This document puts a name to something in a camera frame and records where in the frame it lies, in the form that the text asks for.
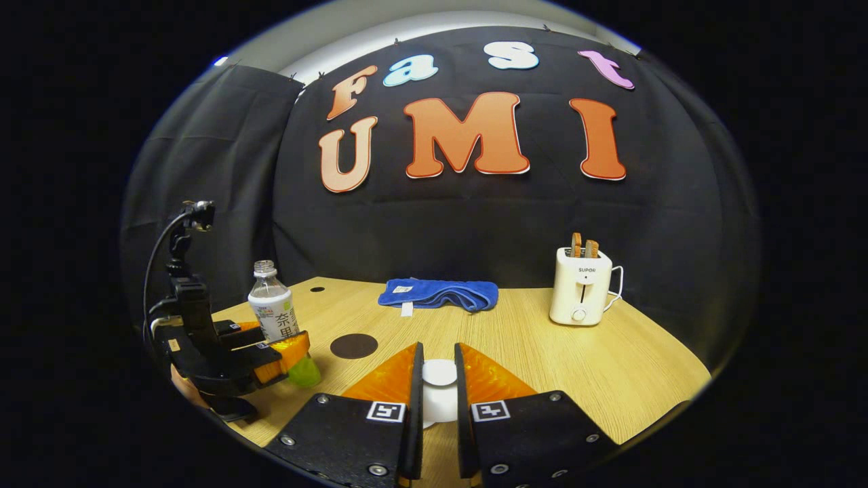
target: table surface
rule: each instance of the table surface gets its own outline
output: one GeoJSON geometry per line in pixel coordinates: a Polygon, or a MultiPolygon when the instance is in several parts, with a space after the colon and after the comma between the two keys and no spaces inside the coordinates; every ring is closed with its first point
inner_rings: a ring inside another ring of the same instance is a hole
{"type": "MultiPolygon", "coordinates": [[[[538,392],[565,391],[618,444],[691,399],[710,380],[693,353],[624,300],[616,301],[596,326],[563,326],[549,318],[551,288],[501,289],[497,305],[485,312],[445,306],[416,308],[411,317],[377,304],[383,283],[312,278],[290,289],[323,379],[309,389],[281,381],[244,397],[260,417],[229,425],[259,446],[268,444],[314,393],[340,395],[417,341],[424,345],[425,359],[454,359],[455,343],[463,342],[538,392]],[[312,292],[313,287],[325,290],[312,292]],[[377,351],[362,359],[332,354],[332,341],[348,333],[373,336],[377,351]]],[[[245,302],[215,313],[214,320],[256,317],[245,302]]],[[[423,443],[422,479],[413,485],[465,488],[467,480],[458,476],[457,423],[425,429],[423,443]]]]}

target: blue towel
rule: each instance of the blue towel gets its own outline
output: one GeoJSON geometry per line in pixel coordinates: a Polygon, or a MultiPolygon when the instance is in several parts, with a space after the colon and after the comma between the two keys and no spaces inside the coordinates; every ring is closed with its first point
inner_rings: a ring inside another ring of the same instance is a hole
{"type": "Polygon", "coordinates": [[[401,307],[406,301],[413,302],[415,308],[437,308],[450,302],[468,312],[479,312],[497,304],[497,285],[490,281],[389,280],[377,303],[401,307]]]}

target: screw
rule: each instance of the screw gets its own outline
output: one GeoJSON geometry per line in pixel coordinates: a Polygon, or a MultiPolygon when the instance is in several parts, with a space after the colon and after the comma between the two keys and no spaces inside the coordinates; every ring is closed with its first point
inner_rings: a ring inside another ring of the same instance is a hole
{"type": "Polygon", "coordinates": [[[385,476],[389,470],[385,469],[385,466],[382,465],[370,465],[368,466],[368,472],[374,476],[385,476]]]}

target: orange letter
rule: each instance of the orange letter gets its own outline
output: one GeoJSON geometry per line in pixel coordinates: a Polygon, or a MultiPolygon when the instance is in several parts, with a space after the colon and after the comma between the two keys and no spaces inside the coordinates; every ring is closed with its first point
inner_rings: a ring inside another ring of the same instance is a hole
{"type": "Polygon", "coordinates": [[[366,117],[350,127],[350,132],[356,135],[356,162],[349,173],[341,173],[338,168],[338,148],[344,138],[343,130],[334,130],[319,139],[322,149],[319,172],[323,178],[323,186],[334,193],[348,192],[355,189],[368,177],[371,168],[371,129],[377,125],[377,117],[366,117]]]}
{"type": "Polygon", "coordinates": [[[408,104],[404,113],[413,118],[413,162],[407,167],[407,176],[430,178],[443,173],[443,162],[434,157],[435,142],[452,169],[463,172],[479,139],[483,139],[483,150],[473,163],[477,171],[524,173],[530,169],[530,161],[518,147],[518,103],[518,96],[511,93],[483,93],[473,102],[464,122],[439,98],[408,104]]]}
{"type": "Polygon", "coordinates": [[[582,116],[585,126],[585,143],[588,153],[580,168],[585,176],[600,180],[623,180],[627,169],[618,161],[618,149],[615,146],[615,132],[612,129],[612,119],[617,115],[615,110],[605,103],[574,98],[569,106],[582,116]]]}
{"type": "Polygon", "coordinates": [[[334,85],[334,88],[332,89],[334,92],[334,105],[332,105],[332,111],[328,113],[326,120],[330,121],[351,109],[352,106],[356,104],[356,99],[352,97],[352,94],[355,93],[358,95],[359,93],[362,93],[362,90],[365,89],[365,85],[367,84],[365,76],[373,75],[376,72],[377,67],[372,64],[355,75],[345,79],[343,82],[334,85]]]}

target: plastic bottle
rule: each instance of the plastic bottle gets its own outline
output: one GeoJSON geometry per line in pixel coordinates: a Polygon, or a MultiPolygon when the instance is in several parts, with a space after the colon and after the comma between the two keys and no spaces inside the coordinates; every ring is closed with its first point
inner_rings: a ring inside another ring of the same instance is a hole
{"type": "MultiPolygon", "coordinates": [[[[256,284],[247,301],[260,322],[266,343],[271,344],[300,333],[299,321],[293,308],[293,292],[277,279],[277,269],[269,260],[253,264],[256,284]]],[[[310,353],[288,372],[288,379],[298,386],[314,386],[320,381],[319,368],[310,353]]]]}

